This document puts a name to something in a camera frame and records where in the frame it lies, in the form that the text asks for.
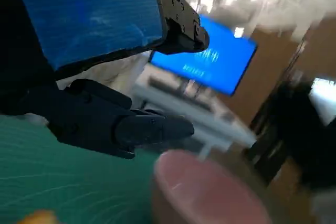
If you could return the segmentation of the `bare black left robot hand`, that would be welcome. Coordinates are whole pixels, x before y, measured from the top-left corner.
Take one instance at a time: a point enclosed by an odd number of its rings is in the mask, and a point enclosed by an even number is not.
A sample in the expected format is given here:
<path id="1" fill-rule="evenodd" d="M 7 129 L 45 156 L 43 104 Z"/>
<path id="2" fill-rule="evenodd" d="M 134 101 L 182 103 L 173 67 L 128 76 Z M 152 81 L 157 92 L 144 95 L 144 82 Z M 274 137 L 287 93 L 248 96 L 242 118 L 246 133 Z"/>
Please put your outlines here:
<path id="1" fill-rule="evenodd" d="M 96 81 L 57 81 L 148 50 L 201 52 L 209 35 L 186 0 L 1 0 L 1 113 L 44 117 L 64 144 L 132 159 L 194 134 L 179 115 L 134 110 Z"/>

